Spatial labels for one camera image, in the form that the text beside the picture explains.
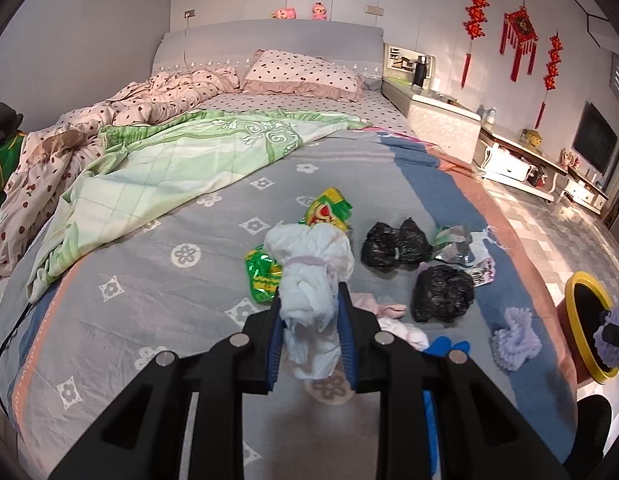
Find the lavender foam fruit net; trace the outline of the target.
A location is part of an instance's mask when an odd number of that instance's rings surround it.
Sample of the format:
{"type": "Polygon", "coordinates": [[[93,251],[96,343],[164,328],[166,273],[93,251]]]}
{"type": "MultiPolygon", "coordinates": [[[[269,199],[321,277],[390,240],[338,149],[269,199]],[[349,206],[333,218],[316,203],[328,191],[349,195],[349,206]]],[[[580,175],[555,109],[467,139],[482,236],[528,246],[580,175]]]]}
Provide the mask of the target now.
{"type": "Polygon", "coordinates": [[[541,340],[533,330],[530,309],[510,307],[503,313],[505,326],[492,334],[495,363],[506,372],[516,372],[528,360],[541,353],[541,340]]]}

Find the green yellow snack bag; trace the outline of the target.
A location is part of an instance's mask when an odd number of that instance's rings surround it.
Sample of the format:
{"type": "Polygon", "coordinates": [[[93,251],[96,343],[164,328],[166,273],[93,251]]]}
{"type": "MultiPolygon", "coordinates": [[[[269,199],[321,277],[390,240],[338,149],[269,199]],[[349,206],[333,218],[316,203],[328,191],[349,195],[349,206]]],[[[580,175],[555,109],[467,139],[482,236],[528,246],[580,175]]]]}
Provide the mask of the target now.
{"type": "MultiPolygon", "coordinates": [[[[308,203],[304,217],[298,224],[315,226],[318,223],[330,223],[347,233],[352,209],[353,206],[337,188],[327,188],[308,203]]],[[[270,304],[281,280],[282,266],[266,252],[264,245],[248,252],[244,262],[252,298],[258,304],[270,304]]]]}

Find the white tissue wad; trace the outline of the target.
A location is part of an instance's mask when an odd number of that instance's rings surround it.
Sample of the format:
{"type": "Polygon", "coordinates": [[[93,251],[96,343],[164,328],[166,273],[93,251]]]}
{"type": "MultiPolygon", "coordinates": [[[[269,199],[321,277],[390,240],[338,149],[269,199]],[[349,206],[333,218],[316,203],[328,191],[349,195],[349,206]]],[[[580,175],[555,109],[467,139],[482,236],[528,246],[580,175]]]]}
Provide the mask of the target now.
{"type": "Polygon", "coordinates": [[[282,266],[280,318],[293,374],[327,378],[341,356],[339,284],[352,277],[355,266],[349,237],[330,223],[279,224],[267,233],[264,248],[282,266]]]}

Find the yellow rimmed trash bin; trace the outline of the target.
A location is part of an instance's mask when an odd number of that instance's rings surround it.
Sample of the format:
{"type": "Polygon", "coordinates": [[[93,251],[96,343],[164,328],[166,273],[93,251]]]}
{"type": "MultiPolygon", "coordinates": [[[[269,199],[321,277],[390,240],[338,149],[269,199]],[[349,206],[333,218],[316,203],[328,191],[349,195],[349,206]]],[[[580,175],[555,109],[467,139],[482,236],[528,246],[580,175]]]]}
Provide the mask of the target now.
{"type": "Polygon", "coordinates": [[[611,368],[602,362],[594,340],[603,316],[611,310],[611,297],[593,276],[577,271],[567,280],[557,311],[579,387],[590,382],[605,384],[619,372],[618,367],[611,368]]]}

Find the blue rubber glove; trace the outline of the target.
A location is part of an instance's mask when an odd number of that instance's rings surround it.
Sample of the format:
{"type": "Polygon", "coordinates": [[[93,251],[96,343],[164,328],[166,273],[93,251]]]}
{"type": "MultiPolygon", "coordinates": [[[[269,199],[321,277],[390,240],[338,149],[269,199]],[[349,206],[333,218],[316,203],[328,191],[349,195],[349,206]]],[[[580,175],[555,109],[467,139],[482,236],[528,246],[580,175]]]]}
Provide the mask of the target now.
{"type": "MultiPolygon", "coordinates": [[[[471,351],[471,344],[466,340],[452,342],[446,336],[439,336],[424,350],[424,352],[426,354],[431,354],[431,356],[448,356],[448,353],[453,350],[460,350],[469,354],[471,351]]],[[[439,444],[437,443],[436,420],[431,392],[424,391],[423,399],[425,418],[427,419],[428,425],[431,476],[434,476],[437,470],[437,464],[439,463],[439,444]]]]}

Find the black crumpled plastic bag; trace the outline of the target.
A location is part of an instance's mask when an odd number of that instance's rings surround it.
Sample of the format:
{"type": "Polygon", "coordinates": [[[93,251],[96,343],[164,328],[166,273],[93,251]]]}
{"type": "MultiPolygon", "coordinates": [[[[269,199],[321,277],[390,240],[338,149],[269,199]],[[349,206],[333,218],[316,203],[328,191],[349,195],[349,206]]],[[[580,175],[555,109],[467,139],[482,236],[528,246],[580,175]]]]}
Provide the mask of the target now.
{"type": "Polygon", "coordinates": [[[467,313],[473,301],[474,283],[468,273],[446,264],[431,266],[417,277],[411,315],[419,323],[454,323],[467,313]]]}

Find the white printed carton wrapper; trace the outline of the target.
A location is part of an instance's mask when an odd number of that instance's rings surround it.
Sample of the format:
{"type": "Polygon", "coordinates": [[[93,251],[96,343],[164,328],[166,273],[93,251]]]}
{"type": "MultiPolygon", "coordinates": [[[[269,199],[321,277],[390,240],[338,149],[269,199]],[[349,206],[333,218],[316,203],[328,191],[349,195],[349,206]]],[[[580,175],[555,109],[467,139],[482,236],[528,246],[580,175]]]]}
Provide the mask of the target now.
{"type": "Polygon", "coordinates": [[[480,287],[495,281],[495,260],[489,255],[485,245],[482,242],[473,242],[470,245],[470,252],[473,259],[465,272],[472,278],[473,285],[480,287]]]}

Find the pink white crumpled tissue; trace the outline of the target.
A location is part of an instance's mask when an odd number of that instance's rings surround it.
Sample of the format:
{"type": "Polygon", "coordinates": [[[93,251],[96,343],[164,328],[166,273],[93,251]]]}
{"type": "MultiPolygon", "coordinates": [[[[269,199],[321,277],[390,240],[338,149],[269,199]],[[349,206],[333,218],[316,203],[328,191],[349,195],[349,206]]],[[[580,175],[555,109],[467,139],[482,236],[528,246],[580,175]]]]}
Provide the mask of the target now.
{"type": "Polygon", "coordinates": [[[352,303],[358,309],[375,315],[382,330],[409,342],[417,350],[425,350],[430,345],[429,337],[413,323],[405,322],[405,304],[382,304],[367,292],[353,292],[352,303]]]}

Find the grey blue pink bedspread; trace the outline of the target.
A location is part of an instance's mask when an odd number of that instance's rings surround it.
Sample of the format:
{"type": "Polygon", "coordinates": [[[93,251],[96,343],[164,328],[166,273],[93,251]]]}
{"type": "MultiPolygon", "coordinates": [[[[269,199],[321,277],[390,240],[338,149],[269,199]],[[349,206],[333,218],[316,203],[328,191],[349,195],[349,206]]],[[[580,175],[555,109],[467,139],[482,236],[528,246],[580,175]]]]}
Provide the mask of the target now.
{"type": "Polygon", "coordinates": [[[300,220],[327,188],[353,206],[354,250],[375,223],[407,218],[428,237],[466,226],[479,238],[495,260],[495,281],[477,287],[455,324],[429,323],[425,333],[469,341],[474,362],[556,458],[567,458],[575,369],[556,307],[475,172],[413,140],[341,131],[90,252],[36,304],[26,298],[35,253],[24,255],[0,298],[0,413],[25,471],[46,478],[157,352],[190,356],[240,330],[257,309],[245,255],[273,226],[300,220]],[[516,372],[500,368],[491,348],[510,307],[532,311],[543,345],[516,372]]]}

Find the silver foil wrapper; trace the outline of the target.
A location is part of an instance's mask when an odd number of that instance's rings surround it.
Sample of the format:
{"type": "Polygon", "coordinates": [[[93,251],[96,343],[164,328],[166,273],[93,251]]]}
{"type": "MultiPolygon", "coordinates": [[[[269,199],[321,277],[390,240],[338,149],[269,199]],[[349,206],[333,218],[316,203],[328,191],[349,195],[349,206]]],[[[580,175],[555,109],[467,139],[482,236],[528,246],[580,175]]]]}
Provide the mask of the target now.
{"type": "Polygon", "coordinates": [[[469,266],[474,255],[471,250],[472,235],[466,226],[442,226],[436,232],[432,257],[457,266],[469,266]]]}

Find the black flat television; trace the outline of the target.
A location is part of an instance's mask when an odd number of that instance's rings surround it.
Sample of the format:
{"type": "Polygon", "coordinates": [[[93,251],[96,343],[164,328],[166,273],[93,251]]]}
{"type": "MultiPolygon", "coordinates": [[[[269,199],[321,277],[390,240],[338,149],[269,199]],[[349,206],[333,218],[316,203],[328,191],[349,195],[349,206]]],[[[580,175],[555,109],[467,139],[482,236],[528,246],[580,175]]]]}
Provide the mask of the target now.
{"type": "Polygon", "coordinates": [[[586,102],[573,140],[573,150],[604,174],[612,159],[616,143],[617,135],[609,122],[593,103],[586,102]]]}

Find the white tv console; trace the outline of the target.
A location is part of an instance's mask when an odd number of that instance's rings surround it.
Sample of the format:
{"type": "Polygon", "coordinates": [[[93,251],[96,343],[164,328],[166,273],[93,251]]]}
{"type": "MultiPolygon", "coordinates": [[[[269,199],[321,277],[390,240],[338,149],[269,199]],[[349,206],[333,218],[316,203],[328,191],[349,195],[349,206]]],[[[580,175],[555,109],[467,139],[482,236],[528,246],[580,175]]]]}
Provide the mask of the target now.
{"type": "Polygon", "coordinates": [[[567,196],[600,216],[608,195],[572,167],[564,167],[511,136],[481,128],[474,164],[483,177],[537,196],[546,203],[567,196]]]}

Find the black plastic bag bow-shaped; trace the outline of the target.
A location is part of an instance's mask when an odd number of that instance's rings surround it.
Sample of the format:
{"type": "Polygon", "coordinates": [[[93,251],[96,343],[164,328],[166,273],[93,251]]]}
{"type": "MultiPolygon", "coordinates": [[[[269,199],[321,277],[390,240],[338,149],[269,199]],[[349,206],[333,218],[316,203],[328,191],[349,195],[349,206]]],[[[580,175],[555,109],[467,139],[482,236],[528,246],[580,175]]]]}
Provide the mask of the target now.
{"type": "Polygon", "coordinates": [[[400,266],[416,268],[432,258],[433,246],[416,222],[407,218],[398,228],[377,222],[369,230],[361,247],[365,266],[389,273],[400,266]]]}

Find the green patterned quilt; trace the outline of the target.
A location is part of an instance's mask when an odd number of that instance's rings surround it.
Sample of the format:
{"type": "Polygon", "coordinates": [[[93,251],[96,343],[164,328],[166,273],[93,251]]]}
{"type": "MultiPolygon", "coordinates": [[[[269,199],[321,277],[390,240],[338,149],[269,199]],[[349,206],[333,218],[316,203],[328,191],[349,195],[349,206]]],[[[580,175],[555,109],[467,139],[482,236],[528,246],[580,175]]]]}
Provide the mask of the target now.
{"type": "Polygon", "coordinates": [[[108,126],[105,153],[60,197],[26,285],[38,301],[96,248],[307,143],[369,122],[338,112],[196,110],[164,124],[108,126]]]}

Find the pink dotted duvet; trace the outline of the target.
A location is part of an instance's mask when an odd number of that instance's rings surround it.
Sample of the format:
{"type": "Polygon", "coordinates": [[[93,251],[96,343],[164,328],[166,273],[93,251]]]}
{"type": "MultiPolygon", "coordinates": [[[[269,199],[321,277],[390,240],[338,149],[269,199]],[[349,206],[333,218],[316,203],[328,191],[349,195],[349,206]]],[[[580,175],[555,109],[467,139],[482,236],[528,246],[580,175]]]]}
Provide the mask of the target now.
{"type": "Polygon", "coordinates": [[[0,207],[0,280],[11,275],[54,214],[61,194],[103,154],[102,128],[161,124],[218,94],[235,92],[239,85],[232,67],[158,72],[127,84],[111,98],[71,110],[48,128],[26,134],[0,207]]]}

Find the red chinese knot centre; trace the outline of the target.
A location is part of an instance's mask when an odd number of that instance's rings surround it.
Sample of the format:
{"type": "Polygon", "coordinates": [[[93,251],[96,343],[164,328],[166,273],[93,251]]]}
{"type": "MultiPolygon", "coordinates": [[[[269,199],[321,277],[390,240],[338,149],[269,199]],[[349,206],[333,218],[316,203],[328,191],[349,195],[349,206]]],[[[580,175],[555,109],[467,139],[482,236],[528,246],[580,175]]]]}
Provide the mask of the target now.
{"type": "Polygon", "coordinates": [[[517,82],[523,58],[527,60],[526,73],[532,75],[537,53],[538,36],[527,11],[526,0],[522,0],[518,10],[503,14],[503,28],[499,43],[499,54],[504,55],[511,47],[513,55],[510,80],[517,82]]]}

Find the white bedside cabinet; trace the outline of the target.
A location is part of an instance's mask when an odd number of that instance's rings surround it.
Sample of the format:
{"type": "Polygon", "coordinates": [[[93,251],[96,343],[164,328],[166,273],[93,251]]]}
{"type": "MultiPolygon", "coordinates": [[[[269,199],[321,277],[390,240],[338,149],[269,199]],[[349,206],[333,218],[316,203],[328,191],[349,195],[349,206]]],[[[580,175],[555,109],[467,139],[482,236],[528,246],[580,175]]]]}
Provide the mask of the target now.
{"type": "Polygon", "coordinates": [[[433,55],[384,44],[381,91],[406,118],[413,136],[462,162],[472,162],[481,130],[480,116],[439,90],[433,55]],[[429,59],[423,89],[413,87],[413,69],[420,55],[429,59]]]}

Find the black thermos bottle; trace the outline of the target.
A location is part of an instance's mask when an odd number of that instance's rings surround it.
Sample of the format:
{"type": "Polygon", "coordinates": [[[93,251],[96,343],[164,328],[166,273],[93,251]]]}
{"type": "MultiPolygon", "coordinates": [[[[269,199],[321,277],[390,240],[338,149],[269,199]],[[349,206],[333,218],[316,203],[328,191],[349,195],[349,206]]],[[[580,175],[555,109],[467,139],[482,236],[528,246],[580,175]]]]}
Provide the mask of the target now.
{"type": "Polygon", "coordinates": [[[429,59],[426,55],[420,55],[413,69],[413,87],[424,88],[425,79],[428,77],[429,59]]]}

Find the black bag beside bed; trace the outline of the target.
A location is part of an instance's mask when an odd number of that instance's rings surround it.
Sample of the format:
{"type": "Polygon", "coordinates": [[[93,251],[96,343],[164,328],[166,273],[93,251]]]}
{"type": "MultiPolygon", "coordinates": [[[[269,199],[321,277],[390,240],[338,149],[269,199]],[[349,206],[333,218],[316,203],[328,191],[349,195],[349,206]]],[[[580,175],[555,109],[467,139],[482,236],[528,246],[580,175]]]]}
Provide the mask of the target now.
{"type": "Polygon", "coordinates": [[[24,116],[9,105],[0,102],[0,146],[18,132],[24,116]]]}

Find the pink polka dot pillow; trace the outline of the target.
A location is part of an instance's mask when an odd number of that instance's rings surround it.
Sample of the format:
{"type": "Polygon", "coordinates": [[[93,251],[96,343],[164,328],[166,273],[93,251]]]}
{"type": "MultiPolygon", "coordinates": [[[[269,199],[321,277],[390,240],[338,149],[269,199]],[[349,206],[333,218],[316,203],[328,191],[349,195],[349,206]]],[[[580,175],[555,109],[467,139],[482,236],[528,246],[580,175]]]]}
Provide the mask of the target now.
{"type": "Polygon", "coordinates": [[[260,50],[244,76],[244,93],[284,94],[306,98],[357,102],[363,93],[363,78],[323,58],[283,50],[260,50]]]}

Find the grey upholstered headboard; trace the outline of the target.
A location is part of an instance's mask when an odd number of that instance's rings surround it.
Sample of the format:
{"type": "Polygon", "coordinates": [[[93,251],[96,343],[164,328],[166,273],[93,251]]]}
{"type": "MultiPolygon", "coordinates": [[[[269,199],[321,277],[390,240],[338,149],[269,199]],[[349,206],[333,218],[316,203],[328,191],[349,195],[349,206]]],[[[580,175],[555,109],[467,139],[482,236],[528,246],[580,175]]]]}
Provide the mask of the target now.
{"type": "Polygon", "coordinates": [[[383,30],[379,27],[311,20],[247,20],[168,32],[158,45],[152,74],[184,73],[199,67],[244,70],[258,50],[283,50],[324,58],[367,80],[383,74],[383,30]]]}

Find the pink plush toy right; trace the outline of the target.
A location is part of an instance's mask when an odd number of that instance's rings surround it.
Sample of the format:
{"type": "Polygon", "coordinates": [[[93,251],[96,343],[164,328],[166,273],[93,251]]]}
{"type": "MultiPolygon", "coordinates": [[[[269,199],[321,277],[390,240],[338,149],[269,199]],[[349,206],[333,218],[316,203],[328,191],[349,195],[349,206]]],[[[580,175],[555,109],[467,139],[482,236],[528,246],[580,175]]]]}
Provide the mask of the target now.
{"type": "Polygon", "coordinates": [[[311,8],[311,18],[314,21],[326,21],[327,19],[327,8],[326,6],[320,2],[316,1],[311,8]]]}

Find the pink plush toy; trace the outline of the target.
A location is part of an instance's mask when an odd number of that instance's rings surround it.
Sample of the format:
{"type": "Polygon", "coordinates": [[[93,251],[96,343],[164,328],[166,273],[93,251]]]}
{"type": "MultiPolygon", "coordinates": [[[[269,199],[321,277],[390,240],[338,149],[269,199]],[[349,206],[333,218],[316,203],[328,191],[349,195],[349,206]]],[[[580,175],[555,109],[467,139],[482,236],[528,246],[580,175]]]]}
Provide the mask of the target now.
{"type": "Polygon", "coordinates": [[[278,9],[277,11],[274,11],[273,14],[271,14],[271,17],[275,18],[276,20],[295,20],[296,11],[294,8],[278,9]]]}
{"type": "Polygon", "coordinates": [[[327,8],[326,6],[320,2],[316,1],[311,8],[311,18],[314,21],[326,21],[327,19],[327,8]]]}

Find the pink plush toy left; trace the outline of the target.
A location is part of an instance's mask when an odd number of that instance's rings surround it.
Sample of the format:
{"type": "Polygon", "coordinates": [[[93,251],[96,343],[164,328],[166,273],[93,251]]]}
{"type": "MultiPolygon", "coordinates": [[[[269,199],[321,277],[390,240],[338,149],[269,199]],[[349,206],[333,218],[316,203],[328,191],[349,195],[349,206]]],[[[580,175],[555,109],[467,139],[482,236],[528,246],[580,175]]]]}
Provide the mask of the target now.
{"type": "Polygon", "coordinates": [[[296,11],[294,8],[278,9],[277,11],[274,11],[273,14],[271,14],[271,17],[275,18],[276,20],[295,20],[296,11]]]}

